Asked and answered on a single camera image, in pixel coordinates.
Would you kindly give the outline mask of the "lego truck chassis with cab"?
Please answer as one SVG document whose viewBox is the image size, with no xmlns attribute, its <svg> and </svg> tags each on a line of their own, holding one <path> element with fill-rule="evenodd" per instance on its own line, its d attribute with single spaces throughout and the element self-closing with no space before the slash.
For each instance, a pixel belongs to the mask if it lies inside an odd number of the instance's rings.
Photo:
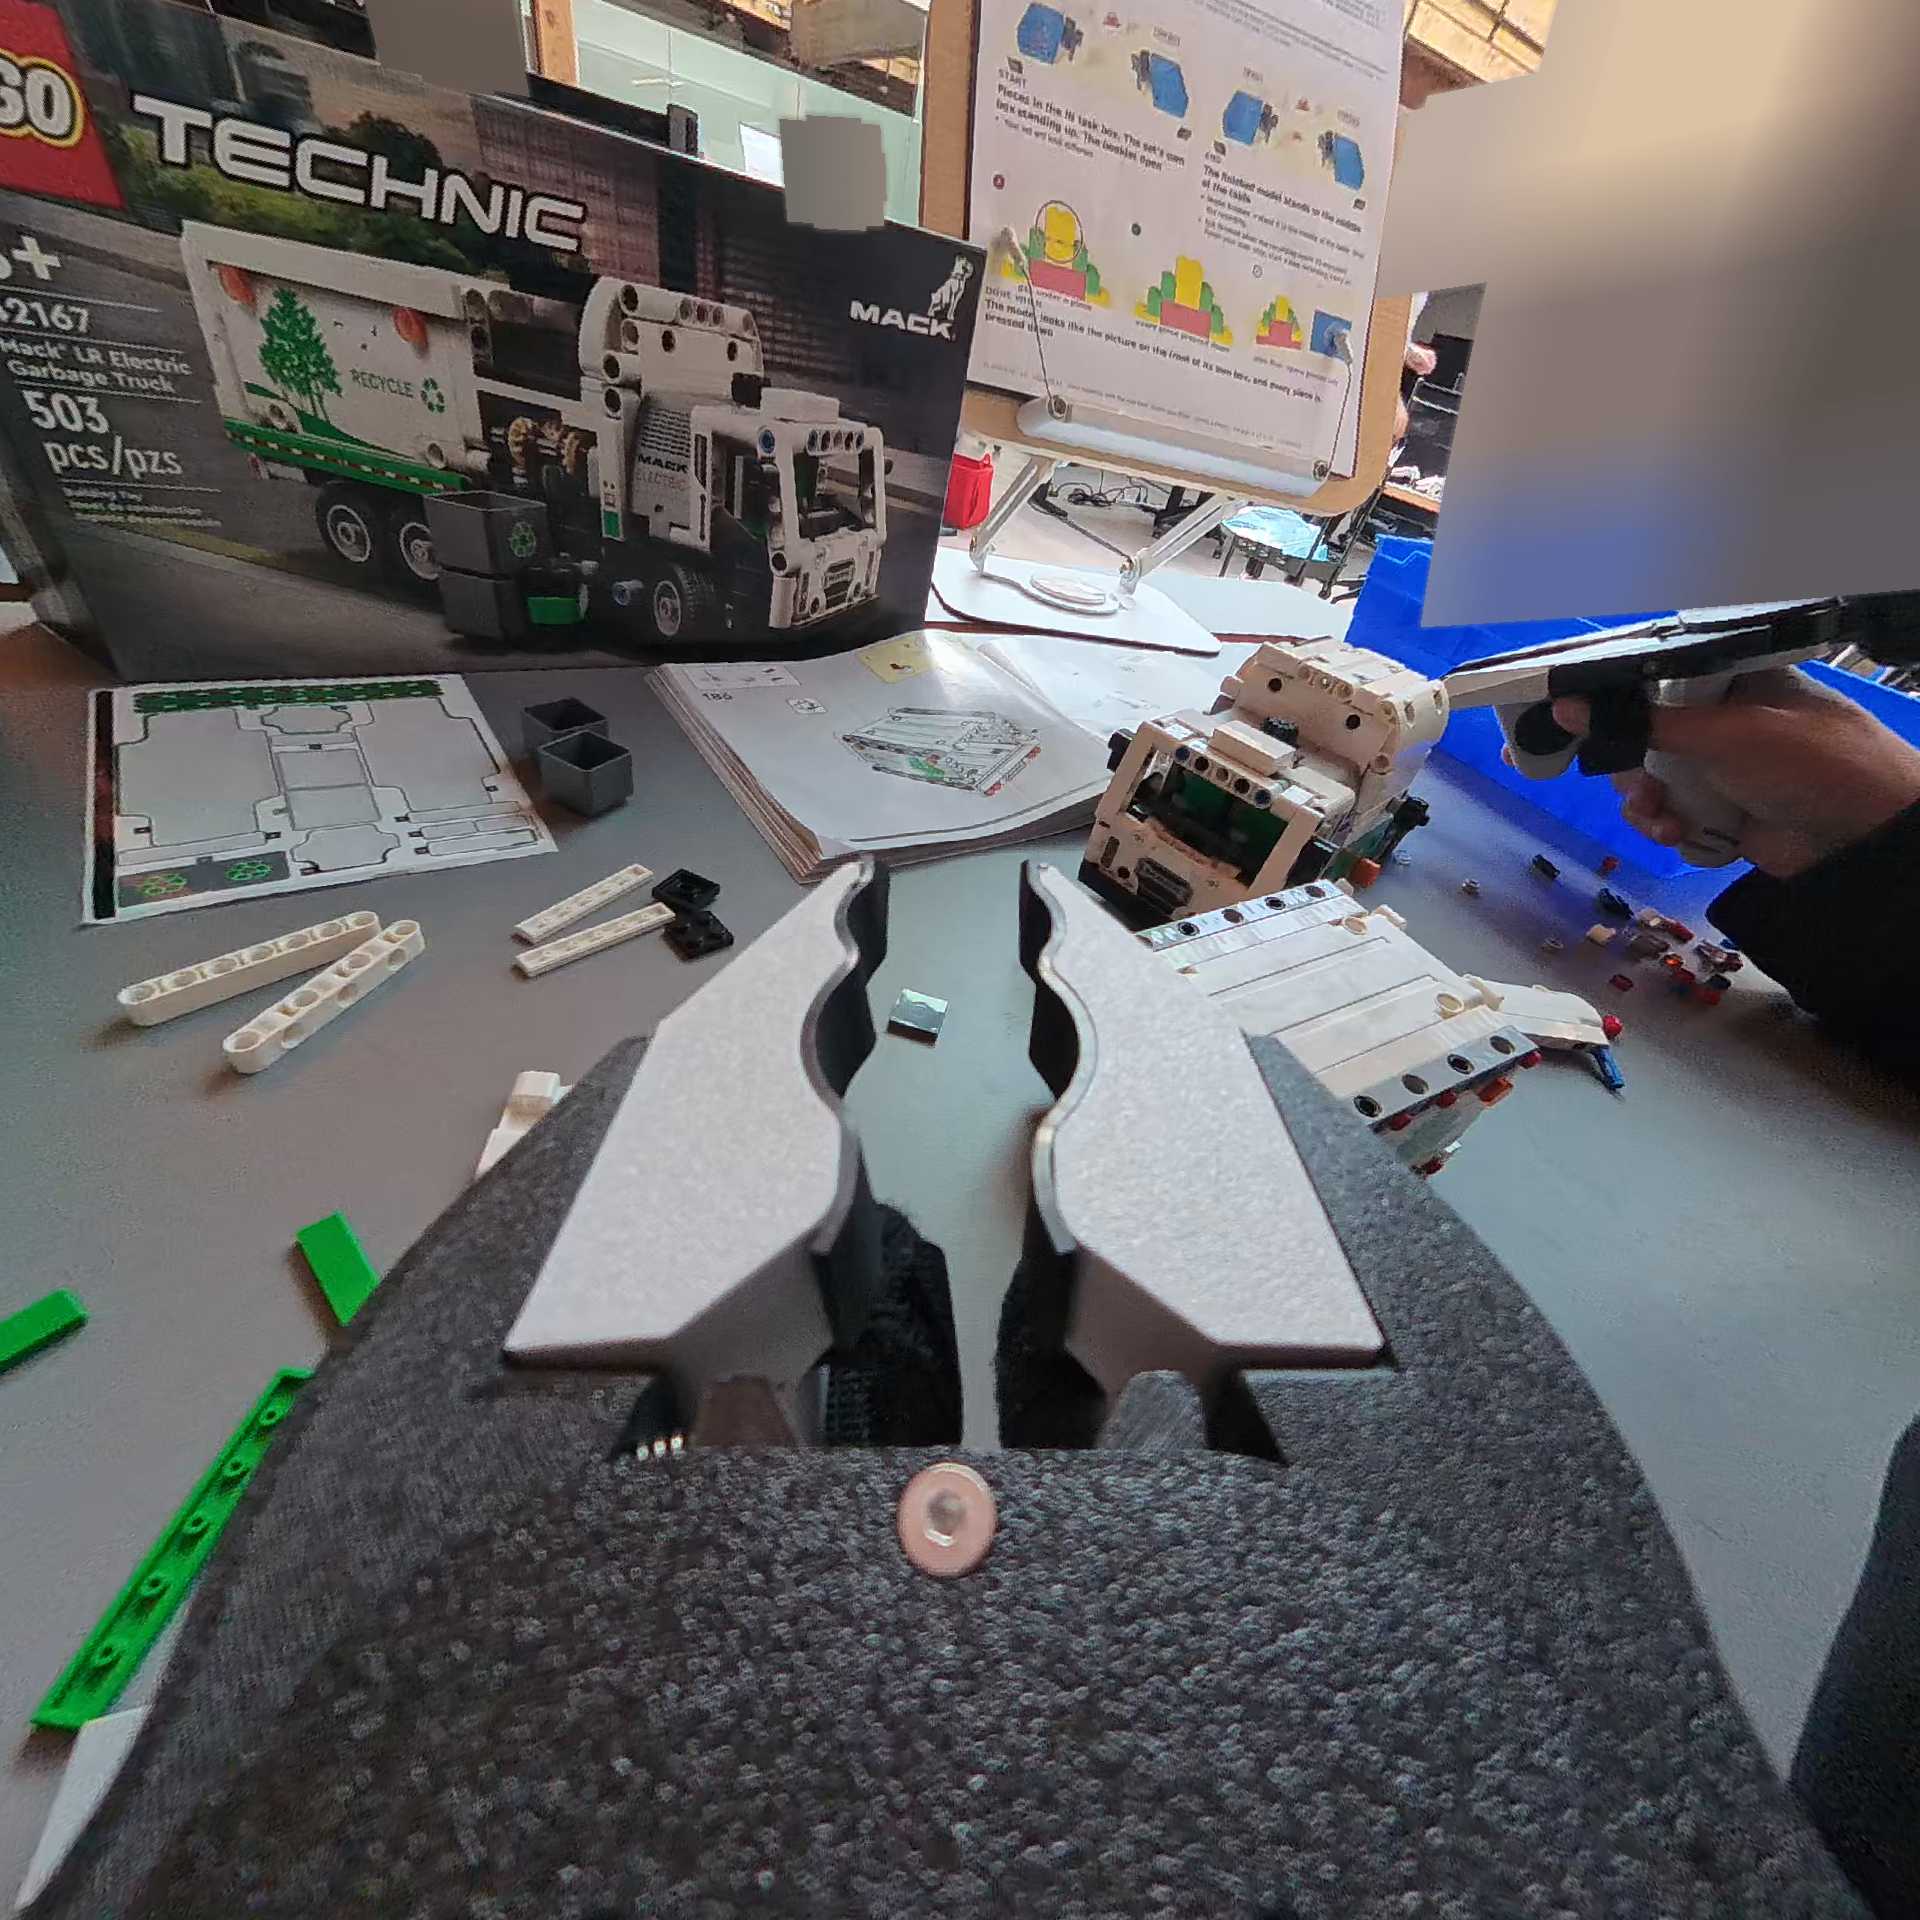
<svg viewBox="0 0 1920 1920">
<path fill-rule="evenodd" d="M 1409 792 L 1441 682 L 1343 640 L 1265 640 L 1209 711 L 1110 735 L 1078 880 L 1141 928 L 1307 882 L 1372 885 L 1428 823 Z"/>
</svg>

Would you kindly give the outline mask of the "green lego tile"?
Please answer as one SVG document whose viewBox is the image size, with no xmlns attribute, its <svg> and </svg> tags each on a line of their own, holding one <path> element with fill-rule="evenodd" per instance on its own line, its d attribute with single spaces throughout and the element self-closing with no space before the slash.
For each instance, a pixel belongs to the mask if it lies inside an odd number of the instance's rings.
<svg viewBox="0 0 1920 1920">
<path fill-rule="evenodd" d="M 294 1234 L 294 1248 L 335 1326 L 347 1327 L 381 1282 L 356 1230 L 344 1214 L 334 1212 L 301 1226 Z"/>
<path fill-rule="evenodd" d="M 3 1375 L 88 1323 L 84 1302 L 67 1286 L 8 1311 L 0 1326 Z"/>
</svg>

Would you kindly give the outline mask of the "long green lego plate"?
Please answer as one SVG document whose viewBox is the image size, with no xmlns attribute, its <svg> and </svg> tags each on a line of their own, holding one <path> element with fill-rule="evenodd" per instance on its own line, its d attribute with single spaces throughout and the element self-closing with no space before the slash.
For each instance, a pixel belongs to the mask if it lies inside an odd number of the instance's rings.
<svg viewBox="0 0 1920 1920">
<path fill-rule="evenodd" d="M 184 1605 L 260 1458 L 310 1375 L 304 1367 L 273 1374 L 40 1696 L 31 1712 L 31 1727 L 77 1733 L 84 1722 L 108 1714 L 126 1691 L 159 1631 Z"/>
</svg>

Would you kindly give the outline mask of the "person's right hand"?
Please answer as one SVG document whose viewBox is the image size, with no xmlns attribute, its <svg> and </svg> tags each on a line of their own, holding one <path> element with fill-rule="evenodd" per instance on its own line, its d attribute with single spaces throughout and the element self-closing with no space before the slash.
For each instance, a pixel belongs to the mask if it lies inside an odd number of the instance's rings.
<svg viewBox="0 0 1920 1920">
<path fill-rule="evenodd" d="M 1793 668 L 1741 677 L 1723 703 L 1664 706 L 1649 743 L 1745 815 L 1743 856 L 1797 878 L 1918 803 L 1918 751 Z"/>
</svg>

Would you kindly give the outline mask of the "lego instruction booklet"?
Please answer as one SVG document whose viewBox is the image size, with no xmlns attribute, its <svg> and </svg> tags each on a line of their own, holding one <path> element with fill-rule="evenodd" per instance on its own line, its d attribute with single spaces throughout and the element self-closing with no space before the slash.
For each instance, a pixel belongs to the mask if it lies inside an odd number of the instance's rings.
<svg viewBox="0 0 1920 1920">
<path fill-rule="evenodd" d="M 668 663 L 661 706 L 803 882 L 1087 828 L 1113 735 L 1209 708 L 1255 651 L 913 630 L 803 663 Z"/>
</svg>

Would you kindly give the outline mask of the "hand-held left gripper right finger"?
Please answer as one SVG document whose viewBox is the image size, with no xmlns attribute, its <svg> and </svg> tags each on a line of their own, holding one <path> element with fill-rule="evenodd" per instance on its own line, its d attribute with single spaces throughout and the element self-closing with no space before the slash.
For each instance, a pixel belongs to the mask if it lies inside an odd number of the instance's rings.
<svg viewBox="0 0 1920 1920">
<path fill-rule="evenodd" d="M 1062 871 L 1027 862 L 1030 1143 L 1019 1444 L 1087 1448 L 1144 1375 L 1230 1434 L 1249 1374 L 1360 1374 L 1385 1334 L 1238 1023 Z"/>
</svg>

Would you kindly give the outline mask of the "white lego garbage container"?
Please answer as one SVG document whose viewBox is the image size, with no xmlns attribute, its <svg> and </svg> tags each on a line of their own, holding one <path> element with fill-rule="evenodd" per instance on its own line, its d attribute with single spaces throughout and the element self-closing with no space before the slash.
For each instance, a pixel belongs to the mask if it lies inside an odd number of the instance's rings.
<svg viewBox="0 0 1920 1920">
<path fill-rule="evenodd" d="M 1545 1056 L 1588 1066 L 1621 1021 L 1572 992 L 1463 973 L 1387 906 L 1323 880 L 1151 925 L 1141 942 L 1283 1043 L 1408 1170 L 1433 1176 Z"/>
</svg>

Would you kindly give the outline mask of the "person's right forearm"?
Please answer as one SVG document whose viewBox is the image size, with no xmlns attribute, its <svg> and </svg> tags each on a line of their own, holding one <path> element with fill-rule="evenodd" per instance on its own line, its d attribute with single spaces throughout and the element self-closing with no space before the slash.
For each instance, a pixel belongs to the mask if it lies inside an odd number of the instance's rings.
<svg viewBox="0 0 1920 1920">
<path fill-rule="evenodd" d="M 1854 847 L 1789 878 L 1719 893 L 1710 923 L 1812 1020 L 1886 1072 L 1916 1076 L 1916 859 Z"/>
</svg>

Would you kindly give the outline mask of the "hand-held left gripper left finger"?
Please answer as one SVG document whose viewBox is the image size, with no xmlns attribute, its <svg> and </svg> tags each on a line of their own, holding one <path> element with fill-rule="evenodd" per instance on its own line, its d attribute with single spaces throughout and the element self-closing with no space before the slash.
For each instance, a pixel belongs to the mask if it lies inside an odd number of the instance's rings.
<svg viewBox="0 0 1920 1920">
<path fill-rule="evenodd" d="M 822 1367 L 879 1288 L 879 1215 L 843 1093 L 872 1051 L 886 875 L 832 868 L 649 1037 L 504 1342 L 519 1364 L 625 1367 L 699 1423 L 763 1382 L 812 1442 Z"/>
</svg>

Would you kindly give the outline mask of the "lego set box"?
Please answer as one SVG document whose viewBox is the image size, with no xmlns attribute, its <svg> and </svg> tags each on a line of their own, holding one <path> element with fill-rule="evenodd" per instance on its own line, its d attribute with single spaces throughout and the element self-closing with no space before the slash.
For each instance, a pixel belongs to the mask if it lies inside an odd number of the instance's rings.
<svg viewBox="0 0 1920 1920">
<path fill-rule="evenodd" d="M 5 5 L 5 531 L 124 682 L 921 623 L 981 247 L 269 6 Z"/>
</svg>

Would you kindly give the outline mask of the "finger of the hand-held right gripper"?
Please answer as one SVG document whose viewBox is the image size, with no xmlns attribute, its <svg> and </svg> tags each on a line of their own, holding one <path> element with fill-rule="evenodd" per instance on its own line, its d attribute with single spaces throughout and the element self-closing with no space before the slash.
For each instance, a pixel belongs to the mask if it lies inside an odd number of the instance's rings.
<svg viewBox="0 0 1920 1920">
<path fill-rule="evenodd" d="M 1455 711 L 1552 703 L 1660 679 L 1660 660 L 1687 640 L 1688 627 L 1678 618 L 1631 622 L 1463 663 L 1444 677 L 1444 691 Z"/>
</svg>

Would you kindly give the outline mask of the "blue plastic bin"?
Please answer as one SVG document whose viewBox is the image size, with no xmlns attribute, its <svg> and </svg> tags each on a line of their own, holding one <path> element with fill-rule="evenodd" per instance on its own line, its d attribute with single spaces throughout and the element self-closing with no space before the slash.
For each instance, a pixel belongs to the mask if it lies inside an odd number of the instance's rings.
<svg viewBox="0 0 1920 1920">
<path fill-rule="evenodd" d="M 1588 640 L 1617 627 L 1669 618 L 1665 613 L 1633 613 L 1427 629 L 1421 614 L 1431 556 L 1433 544 L 1427 540 L 1383 534 L 1349 627 L 1349 643 L 1396 659 L 1431 682 L 1441 682 L 1460 666 L 1491 656 L 1555 640 Z M 1916 637 L 1905 637 L 1894 640 L 1891 651 L 1870 651 L 1876 671 L 1867 679 L 1825 663 L 1809 663 L 1808 677 L 1855 701 L 1899 738 L 1916 743 L 1916 691 L 1896 691 L 1883 682 L 1888 668 L 1916 669 L 1916 645 Z M 1624 824 L 1621 798 L 1605 779 L 1567 772 L 1549 782 L 1529 782 L 1512 772 L 1504 764 L 1504 734 L 1493 708 L 1454 708 L 1435 756 L 1447 776 L 1463 776 L 1509 823 L 1543 838 L 1549 847 L 1582 852 L 1588 859 L 1617 856 L 1653 880 L 1678 880 L 1695 890 L 1710 880 L 1732 882 L 1748 871 L 1741 859 L 1720 871 L 1693 868 L 1676 850 L 1639 837 Z"/>
</svg>

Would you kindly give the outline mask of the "small white lego piece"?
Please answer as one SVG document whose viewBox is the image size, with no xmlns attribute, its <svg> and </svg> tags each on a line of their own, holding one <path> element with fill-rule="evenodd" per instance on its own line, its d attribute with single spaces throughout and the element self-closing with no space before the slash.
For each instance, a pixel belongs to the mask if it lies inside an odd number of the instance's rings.
<svg viewBox="0 0 1920 1920">
<path fill-rule="evenodd" d="M 472 1166 L 472 1179 L 481 1179 L 515 1144 L 526 1139 L 543 1116 L 568 1093 L 568 1084 L 556 1072 L 519 1072 L 512 1082 L 501 1116 L 489 1128 L 481 1152 Z"/>
</svg>

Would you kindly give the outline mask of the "white lego panel piece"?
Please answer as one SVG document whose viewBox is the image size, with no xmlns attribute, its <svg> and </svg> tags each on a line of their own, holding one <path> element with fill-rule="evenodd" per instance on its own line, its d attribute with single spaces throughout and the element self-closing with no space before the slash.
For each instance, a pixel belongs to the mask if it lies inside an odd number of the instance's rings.
<svg viewBox="0 0 1920 1920">
<path fill-rule="evenodd" d="M 15 1916 L 23 1916 L 39 1900 L 77 1845 L 126 1764 L 145 1716 L 148 1708 L 121 1709 L 87 1718 L 77 1727 L 30 1872 L 15 1892 Z"/>
</svg>

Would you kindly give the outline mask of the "white lego beam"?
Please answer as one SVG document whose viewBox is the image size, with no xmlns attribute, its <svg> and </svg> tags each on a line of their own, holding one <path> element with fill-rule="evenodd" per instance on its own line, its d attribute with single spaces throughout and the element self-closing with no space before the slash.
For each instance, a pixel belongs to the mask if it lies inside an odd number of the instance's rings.
<svg viewBox="0 0 1920 1920">
<path fill-rule="evenodd" d="M 119 1014 L 135 1026 L 165 1023 L 294 975 L 325 971 L 376 932 L 376 915 L 365 910 L 343 915 L 137 981 L 124 987 L 115 1003 Z"/>
<path fill-rule="evenodd" d="M 240 1074 L 265 1072 L 288 1051 L 313 1040 L 328 1021 L 343 1016 L 356 1002 L 376 992 L 425 948 L 415 918 L 381 925 L 291 994 L 224 1040 L 224 1060 Z"/>
</svg>

